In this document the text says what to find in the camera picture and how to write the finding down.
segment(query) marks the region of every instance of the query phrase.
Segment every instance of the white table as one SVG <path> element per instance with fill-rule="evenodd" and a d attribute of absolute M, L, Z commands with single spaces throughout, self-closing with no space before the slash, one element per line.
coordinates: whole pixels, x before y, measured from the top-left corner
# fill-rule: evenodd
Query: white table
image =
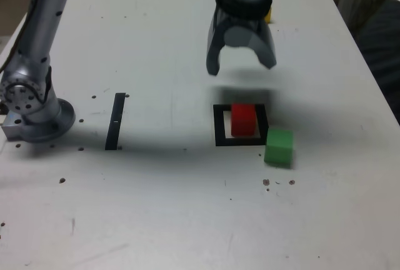
<path fill-rule="evenodd" d="M 400 268 L 400 129 L 334 2 L 274 0 L 277 66 L 226 48 L 211 77 L 214 7 L 68 0 L 51 58 L 77 121 L 46 144 L 0 135 L 0 269 Z M 215 146 L 230 89 L 268 95 L 294 169 Z M 118 92 L 122 151 L 104 151 Z"/>

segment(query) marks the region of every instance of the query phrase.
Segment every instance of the black bar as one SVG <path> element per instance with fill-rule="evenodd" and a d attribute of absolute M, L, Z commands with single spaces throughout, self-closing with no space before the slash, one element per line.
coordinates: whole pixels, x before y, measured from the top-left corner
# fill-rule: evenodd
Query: black bar
<path fill-rule="evenodd" d="M 123 120 L 124 103 L 125 93 L 116 93 L 114 105 L 112 106 L 105 150 L 117 150 L 118 148 L 119 128 Z"/>

